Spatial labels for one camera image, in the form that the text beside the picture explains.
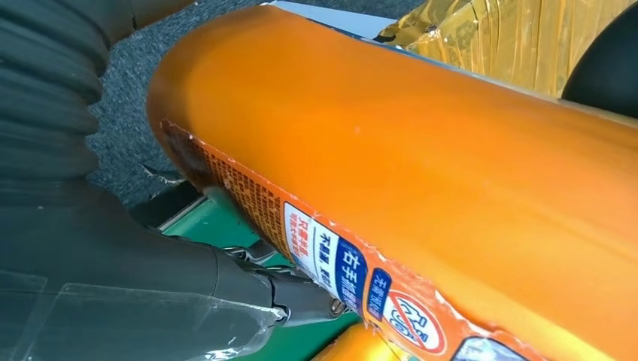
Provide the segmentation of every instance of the black plastic part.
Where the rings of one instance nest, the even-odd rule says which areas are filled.
[[[638,3],[596,37],[567,80],[562,98],[638,118]]]
[[[202,194],[194,185],[183,182],[160,193],[148,202],[136,205],[131,210],[131,216],[138,223],[157,228],[200,197]]]
[[[183,360],[265,341],[251,312],[208,296],[269,307],[269,282],[140,226],[85,179],[109,49],[182,5],[0,0],[0,359]]]

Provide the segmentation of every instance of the white label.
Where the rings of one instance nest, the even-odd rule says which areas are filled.
[[[338,297],[335,264],[339,236],[289,203],[284,204],[288,248],[306,274]]]

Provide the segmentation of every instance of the silver metal part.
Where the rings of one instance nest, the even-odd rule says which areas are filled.
[[[222,250],[231,256],[257,265],[266,263],[275,254],[277,254],[277,250],[263,239],[256,241],[250,247],[235,246],[222,248]]]

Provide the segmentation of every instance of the blue label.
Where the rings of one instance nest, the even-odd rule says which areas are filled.
[[[381,321],[383,319],[383,309],[385,307],[385,300],[387,299],[387,293],[390,291],[390,285],[392,284],[392,277],[380,269],[375,268],[372,271],[372,278],[370,279],[370,288],[368,290],[368,312]]]
[[[349,308],[362,313],[363,285],[368,275],[368,265],[363,254],[350,242],[339,237],[335,273],[339,298]]]

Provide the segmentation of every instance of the metal clamp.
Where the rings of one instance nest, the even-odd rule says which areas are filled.
[[[272,284],[272,304],[286,313],[286,317],[277,322],[278,326],[292,327],[331,321],[349,311],[343,302],[297,272],[286,266],[265,270]]]
[[[301,270],[288,265],[262,266],[277,251],[259,240],[250,247],[226,247],[223,250],[247,271],[268,278],[272,288],[272,307],[284,311],[275,325],[301,326],[339,318],[348,312],[346,305],[332,297]]]
[[[222,250],[235,258],[254,263],[256,265],[266,263],[275,254],[277,254],[277,250],[263,239],[256,241],[250,247],[232,246],[222,248]]]

